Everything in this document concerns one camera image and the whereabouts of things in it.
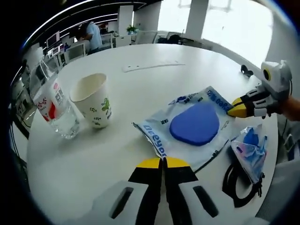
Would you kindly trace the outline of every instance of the potted plant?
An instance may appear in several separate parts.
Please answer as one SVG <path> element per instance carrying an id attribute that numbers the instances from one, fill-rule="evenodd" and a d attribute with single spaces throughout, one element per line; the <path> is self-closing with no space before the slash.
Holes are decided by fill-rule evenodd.
<path id="1" fill-rule="evenodd" d="M 127 27 L 126 31 L 129 35 L 135 34 L 137 32 L 137 28 L 135 26 L 129 25 L 129 27 Z"/>

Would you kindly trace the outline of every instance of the bottle label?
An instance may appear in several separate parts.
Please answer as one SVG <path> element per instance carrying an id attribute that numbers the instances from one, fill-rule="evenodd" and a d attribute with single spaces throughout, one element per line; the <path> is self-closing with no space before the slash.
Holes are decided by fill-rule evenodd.
<path id="1" fill-rule="evenodd" d="M 46 121 L 51 121 L 60 116 L 66 109 L 67 99 L 56 79 L 50 86 L 43 85 L 33 99 L 34 104 Z"/>

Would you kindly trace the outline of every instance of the blue sponge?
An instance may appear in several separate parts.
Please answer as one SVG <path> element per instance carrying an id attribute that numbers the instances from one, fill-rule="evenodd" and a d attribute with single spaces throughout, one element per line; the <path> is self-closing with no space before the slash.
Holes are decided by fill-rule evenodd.
<path id="1" fill-rule="evenodd" d="M 179 141 L 201 146 L 216 136 L 219 126 L 212 103 L 199 102 L 173 118 L 170 133 Z"/>

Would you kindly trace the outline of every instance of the blue plastic bag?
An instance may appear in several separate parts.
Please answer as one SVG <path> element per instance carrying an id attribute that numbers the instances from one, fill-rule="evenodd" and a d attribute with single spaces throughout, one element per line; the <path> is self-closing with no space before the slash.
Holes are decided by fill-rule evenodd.
<path id="1" fill-rule="evenodd" d="M 234 154 L 253 184 L 259 181 L 263 171 L 267 140 L 260 124 L 257 127 L 246 127 L 231 141 Z"/>

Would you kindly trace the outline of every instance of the desk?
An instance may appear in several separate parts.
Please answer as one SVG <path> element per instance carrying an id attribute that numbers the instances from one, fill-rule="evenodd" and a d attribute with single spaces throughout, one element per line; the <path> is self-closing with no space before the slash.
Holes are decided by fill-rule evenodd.
<path id="1" fill-rule="evenodd" d="M 123 66 L 166 59 L 185 65 L 122 72 Z M 182 45 L 148 44 L 109 49 L 66 65 L 59 73 L 64 93 L 68 95 L 80 78 L 97 72 L 108 77 L 111 125 L 93 130 L 75 109 L 81 128 L 77 137 L 68 141 L 60 138 L 40 113 L 36 113 L 32 123 L 27 155 L 29 185 L 40 208 L 55 223 L 81 217 L 104 190 L 119 180 L 128 180 L 137 164 L 156 156 L 151 144 L 131 122 L 140 122 L 170 100 L 210 85 L 232 102 L 259 82 L 254 76 L 249 79 L 242 75 L 239 64 L 219 53 Z M 259 123 L 263 123 L 269 139 L 261 198 L 256 196 L 246 206 L 235 209 L 231 198 L 221 192 L 230 164 L 225 150 L 197 173 L 204 186 L 225 198 L 218 209 L 219 216 L 214 218 L 219 224 L 240 225 L 254 217 L 269 189 L 277 157 L 277 117 L 235 121 L 241 129 Z M 247 191 L 238 185 L 238 194 Z M 163 194 L 156 224 L 172 224 L 170 221 Z"/>

